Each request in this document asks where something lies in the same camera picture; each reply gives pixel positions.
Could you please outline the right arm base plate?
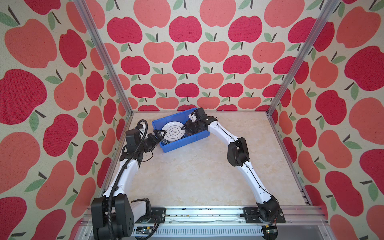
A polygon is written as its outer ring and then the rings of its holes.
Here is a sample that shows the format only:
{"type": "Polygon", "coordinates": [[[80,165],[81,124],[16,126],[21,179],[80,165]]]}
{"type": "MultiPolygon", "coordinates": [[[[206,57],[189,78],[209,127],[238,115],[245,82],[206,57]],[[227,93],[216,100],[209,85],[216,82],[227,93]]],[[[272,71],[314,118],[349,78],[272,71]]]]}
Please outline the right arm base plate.
{"type": "Polygon", "coordinates": [[[247,224],[284,224],[286,223],[285,215],[281,209],[275,214],[268,213],[266,210],[260,210],[259,208],[243,208],[243,213],[240,214],[241,218],[246,220],[247,224]]]}

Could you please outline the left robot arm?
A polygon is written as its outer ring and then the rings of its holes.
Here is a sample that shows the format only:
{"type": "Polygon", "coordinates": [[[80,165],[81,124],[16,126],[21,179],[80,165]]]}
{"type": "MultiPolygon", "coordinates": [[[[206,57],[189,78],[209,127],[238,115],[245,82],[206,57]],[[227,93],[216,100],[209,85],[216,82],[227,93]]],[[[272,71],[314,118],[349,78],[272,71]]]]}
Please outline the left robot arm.
{"type": "Polygon", "coordinates": [[[102,197],[91,204],[93,234],[96,240],[127,238],[134,232],[138,220],[153,220],[158,226],[161,219],[154,215],[149,199],[129,201],[128,192],[145,153],[152,152],[164,139],[166,131],[148,133],[138,126],[126,131],[126,145],[120,156],[119,172],[102,197]]]}

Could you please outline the white plate black rim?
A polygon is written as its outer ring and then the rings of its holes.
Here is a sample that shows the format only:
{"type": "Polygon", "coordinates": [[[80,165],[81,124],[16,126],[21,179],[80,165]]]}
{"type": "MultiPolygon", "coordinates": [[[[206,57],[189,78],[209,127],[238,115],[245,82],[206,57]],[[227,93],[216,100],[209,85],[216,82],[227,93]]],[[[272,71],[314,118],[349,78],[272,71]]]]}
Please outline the white plate black rim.
{"type": "Polygon", "coordinates": [[[165,124],[162,131],[166,131],[164,141],[175,142],[185,137],[185,127],[181,122],[169,122],[165,124]]]}

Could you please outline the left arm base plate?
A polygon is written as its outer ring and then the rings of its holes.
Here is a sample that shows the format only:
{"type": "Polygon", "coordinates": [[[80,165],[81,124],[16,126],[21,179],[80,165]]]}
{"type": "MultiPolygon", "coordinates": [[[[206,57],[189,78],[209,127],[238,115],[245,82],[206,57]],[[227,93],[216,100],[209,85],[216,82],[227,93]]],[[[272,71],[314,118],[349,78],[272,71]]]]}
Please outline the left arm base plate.
{"type": "Polygon", "coordinates": [[[140,217],[137,221],[135,221],[135,224],[154,224],[156,221],[160,224],[164,224],[166,210],[167,209],[164,207],[152,207],[151,212],[140,217]]]}

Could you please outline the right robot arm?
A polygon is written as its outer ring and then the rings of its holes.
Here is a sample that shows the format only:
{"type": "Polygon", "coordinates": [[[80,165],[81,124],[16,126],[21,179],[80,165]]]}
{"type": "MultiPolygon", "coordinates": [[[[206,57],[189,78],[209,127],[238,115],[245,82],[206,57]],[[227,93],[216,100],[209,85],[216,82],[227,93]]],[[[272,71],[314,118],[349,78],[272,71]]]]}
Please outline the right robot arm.
{"type": "Polygon", "coordinates": [[[218,137],[227,147],[227,160],[237,168],[250,186],[258,206],[257,216],[262,223],[274,223],[282,209],[277,198],[267,191],[250,161],[247,141],[237,137],[225,129],[217,117],[208,116],[203,108],[198,108],[189,114],[189,119],[183,125],[187,132],[210,132],[218,137]]]}

